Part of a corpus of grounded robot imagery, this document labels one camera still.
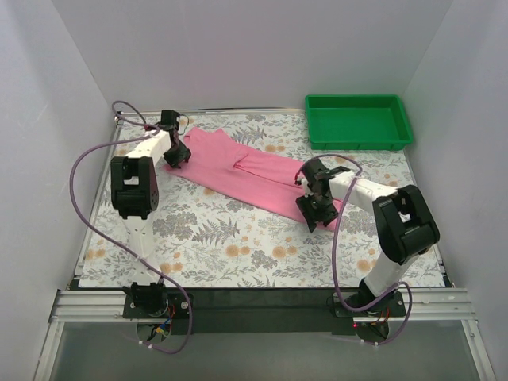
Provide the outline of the pink t shirt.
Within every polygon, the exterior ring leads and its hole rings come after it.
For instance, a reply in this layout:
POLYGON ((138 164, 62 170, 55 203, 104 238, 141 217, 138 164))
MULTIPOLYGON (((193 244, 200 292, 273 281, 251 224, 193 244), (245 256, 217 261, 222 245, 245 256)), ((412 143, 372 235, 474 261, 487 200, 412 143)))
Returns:
POLYGON ((296 199, 303 196, 294 183, 302 161, 261 152, 239 144, 222 129, 193 128, 183 143, 191 150, 187 163, 167 166, 171 175, 188 179, 238 201, 305 223, 296 199))

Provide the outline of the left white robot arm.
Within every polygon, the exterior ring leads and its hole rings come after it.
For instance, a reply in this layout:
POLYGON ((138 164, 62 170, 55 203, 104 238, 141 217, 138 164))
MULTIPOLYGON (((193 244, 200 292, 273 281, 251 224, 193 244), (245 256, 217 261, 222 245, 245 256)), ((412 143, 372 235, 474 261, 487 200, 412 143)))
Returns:
POLYGON ((129 249, 135 253, 137 275, 124 291, 133 306, 151 317, 163 316, 169 299, 162 276, 154 268, 154 212, 160 193, 156 165, 165 160, 171 168, 179 168, 191 157, 190 149, 179 139, 181 114, 162 110, 156 127, 160 131, 150 137, 153 127, 147 127, 147 138, 125 156, 115 156, 110 162, 110 187, 113 208, 119 213, 128 233, 129 249))

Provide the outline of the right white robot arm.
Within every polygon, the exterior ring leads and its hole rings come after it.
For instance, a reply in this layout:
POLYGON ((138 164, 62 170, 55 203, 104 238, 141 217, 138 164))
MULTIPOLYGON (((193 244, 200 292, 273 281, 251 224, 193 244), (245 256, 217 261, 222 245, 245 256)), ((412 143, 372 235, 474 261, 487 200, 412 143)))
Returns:
POLYGON ((335 225, 332 248, 338 246, 339 226, 345 207, 352 204, 375 219, 381 253, 376 264, 345 298, 335 289, 348 311, 377 315, 386 309, 388 297, 403 285, 402 277, 412 263, 439 240, 440 232, 418 187, 397 188, 372 182, 362 176, 362 167, 327 168, 316 156, 296 172, 294 182, 304 194, 296 204, 310 231, 319 225, 335 225))

